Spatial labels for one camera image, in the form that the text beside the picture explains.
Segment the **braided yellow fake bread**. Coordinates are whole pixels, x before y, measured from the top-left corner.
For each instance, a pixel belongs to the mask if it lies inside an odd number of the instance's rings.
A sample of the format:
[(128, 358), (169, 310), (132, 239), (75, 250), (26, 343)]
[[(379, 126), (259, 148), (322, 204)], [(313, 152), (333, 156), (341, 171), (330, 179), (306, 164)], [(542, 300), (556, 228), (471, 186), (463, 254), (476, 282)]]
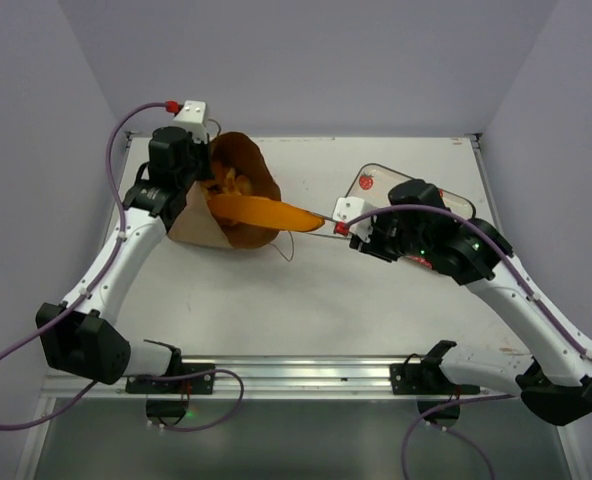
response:
[(208, 190), (214, 194), (251, 195), (252, 185), (247, 176), (220, 161), (212, 163), (214, 179)]

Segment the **brown paper bag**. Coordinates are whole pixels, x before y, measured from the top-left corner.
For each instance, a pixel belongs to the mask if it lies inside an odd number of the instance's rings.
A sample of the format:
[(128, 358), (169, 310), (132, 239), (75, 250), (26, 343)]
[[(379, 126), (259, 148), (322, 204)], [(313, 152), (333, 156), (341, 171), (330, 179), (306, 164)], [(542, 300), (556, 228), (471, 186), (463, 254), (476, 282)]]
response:
[(260, 147), (241, 132), (227, 132), (210, 144), (211, 180), (198, 181), (168, 238), (176, 243), (214, 249), (252, 250), (273, 242), (279, 231), (226, 215), (236, 207), (251, 209), (262, 200), (282, 200)]

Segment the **long orange fake baguette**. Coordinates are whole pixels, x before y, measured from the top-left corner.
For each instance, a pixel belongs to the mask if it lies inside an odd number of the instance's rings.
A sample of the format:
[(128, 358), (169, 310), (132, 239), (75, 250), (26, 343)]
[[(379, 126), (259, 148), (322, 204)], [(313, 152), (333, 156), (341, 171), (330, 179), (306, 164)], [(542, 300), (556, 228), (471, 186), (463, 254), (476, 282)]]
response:
[(215, 218), (232, 225), (308, 233), (325, 224), (318, 214), (260, 196), (220, 194), (209, 199), (207, 206)]

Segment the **metal tongs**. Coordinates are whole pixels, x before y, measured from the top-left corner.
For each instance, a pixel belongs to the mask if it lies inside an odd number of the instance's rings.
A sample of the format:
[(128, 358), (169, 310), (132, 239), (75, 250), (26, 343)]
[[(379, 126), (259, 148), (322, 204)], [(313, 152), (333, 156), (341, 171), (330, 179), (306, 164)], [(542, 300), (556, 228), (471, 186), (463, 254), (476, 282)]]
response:
[(350, 239), (353, 236), (351, 227), (348, 225), (351, 218), (347, 216), (332, 218), (325, 215), (322, 218), (325, 221), (325, 226), (329, 227), (329, 231), (333, 237)]

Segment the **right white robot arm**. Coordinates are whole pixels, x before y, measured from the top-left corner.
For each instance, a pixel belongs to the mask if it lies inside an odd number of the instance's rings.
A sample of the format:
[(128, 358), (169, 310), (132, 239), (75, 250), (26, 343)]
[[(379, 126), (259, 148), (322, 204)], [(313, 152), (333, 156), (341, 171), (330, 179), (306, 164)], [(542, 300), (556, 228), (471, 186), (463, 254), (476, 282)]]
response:
[(412, 371), (423, 388), (471, 385), (519, 398), (540, 419), (568, 425), (592, 413), (592, 339), (535, 284), (511, 244), (487, 221), (463, 218), (438, 188), (420, 179), (388, 193), (376, 208), (338, 200), (334, 218), (352, 249), (386, 262), (418, 257), (490, 307), (528, 349), (528, 357), (437, 343)]

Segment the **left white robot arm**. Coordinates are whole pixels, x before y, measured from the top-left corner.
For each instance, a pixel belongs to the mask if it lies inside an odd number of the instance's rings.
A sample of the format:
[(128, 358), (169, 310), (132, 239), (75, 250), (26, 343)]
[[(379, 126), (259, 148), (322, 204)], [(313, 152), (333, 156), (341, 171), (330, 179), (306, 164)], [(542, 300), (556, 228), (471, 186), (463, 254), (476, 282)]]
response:
[(117, 224), (98, 256), (58, 304), (45, 303), (36, 314), (51, 368), (105, 385), (139, 377), (165, 393), (181, 386), (179, 349), (129, 340), (117, 321), (141, 267), (185, 209), (187, 193), (211, 176), (205, 127), (175, 124), (153, 132), (148, 160), (120, 197)]

